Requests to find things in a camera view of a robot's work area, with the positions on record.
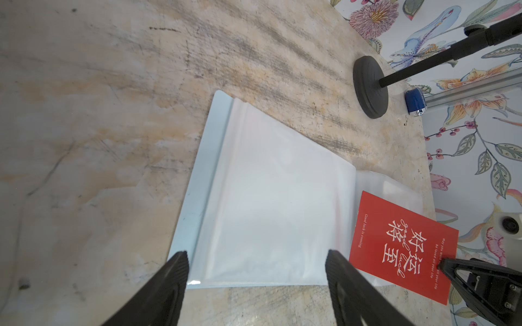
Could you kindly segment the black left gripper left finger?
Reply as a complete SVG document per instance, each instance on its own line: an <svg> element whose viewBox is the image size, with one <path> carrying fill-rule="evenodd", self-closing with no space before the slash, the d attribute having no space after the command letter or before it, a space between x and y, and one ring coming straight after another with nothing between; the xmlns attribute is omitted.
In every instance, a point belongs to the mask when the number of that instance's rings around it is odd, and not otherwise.
<svg viewBox="0 0 522 326"><path fill-rule="evenodd" d="M177 325L189 275L178 251L105 325Z"/></svg>

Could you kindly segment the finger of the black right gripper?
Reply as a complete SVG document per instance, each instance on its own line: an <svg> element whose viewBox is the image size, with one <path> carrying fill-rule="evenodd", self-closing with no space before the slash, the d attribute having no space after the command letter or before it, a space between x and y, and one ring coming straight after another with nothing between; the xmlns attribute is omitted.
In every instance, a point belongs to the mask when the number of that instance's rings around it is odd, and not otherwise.
<svg viewBox="0 0 522 326"><path fill-rule="evenodd" d="M474 258L444 258L439 270L478 316L495 325L521 324L519 271Z"/></svg>

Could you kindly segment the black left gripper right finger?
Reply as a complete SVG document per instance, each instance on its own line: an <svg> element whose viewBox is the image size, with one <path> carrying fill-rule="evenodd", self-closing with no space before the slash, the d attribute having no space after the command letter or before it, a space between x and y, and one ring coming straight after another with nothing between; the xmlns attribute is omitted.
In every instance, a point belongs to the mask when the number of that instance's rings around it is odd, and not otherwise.
<svg viewBox="0 0 522 326"><path fill-rule="evenodd" d="M339 251L328 251L325 270L337 325L412 324Z"/></svg>

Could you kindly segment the red card pink characters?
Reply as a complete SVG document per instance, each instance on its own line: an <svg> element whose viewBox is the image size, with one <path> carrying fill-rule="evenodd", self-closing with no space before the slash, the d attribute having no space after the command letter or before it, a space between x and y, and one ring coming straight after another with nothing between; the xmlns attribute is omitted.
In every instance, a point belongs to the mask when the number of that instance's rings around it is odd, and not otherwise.
<svg viewBox="0 0 522 326"><path fill-rule="evenodd" d="M451 281L439 264L456 257L458 236L456 229L363 192L349 262L447 305Z"/></svg>

